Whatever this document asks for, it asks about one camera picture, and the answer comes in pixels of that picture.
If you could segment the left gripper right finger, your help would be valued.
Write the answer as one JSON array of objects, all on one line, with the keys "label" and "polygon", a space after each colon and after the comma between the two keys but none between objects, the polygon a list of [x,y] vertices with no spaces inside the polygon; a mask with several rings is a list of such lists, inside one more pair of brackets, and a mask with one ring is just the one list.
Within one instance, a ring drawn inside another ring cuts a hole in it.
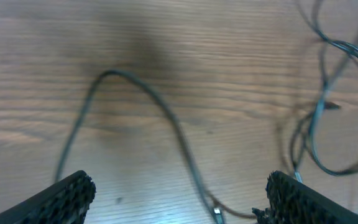
[{"label": "left gripper right finger", "polygon": [[252,209],[258,223],[358,224],[358,214],[283,172],[272,172],[265,190],[270,206],[264,210]]}]

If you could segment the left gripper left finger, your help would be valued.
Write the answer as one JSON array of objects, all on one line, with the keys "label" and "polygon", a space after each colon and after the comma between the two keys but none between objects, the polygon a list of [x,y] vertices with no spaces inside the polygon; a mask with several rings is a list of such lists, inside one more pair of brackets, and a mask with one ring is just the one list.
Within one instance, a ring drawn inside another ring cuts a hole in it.
[{"label": "left gripper left finger", "polygon": [[0,224],[84,224],[96,193],[83,170],[0,213]]}]

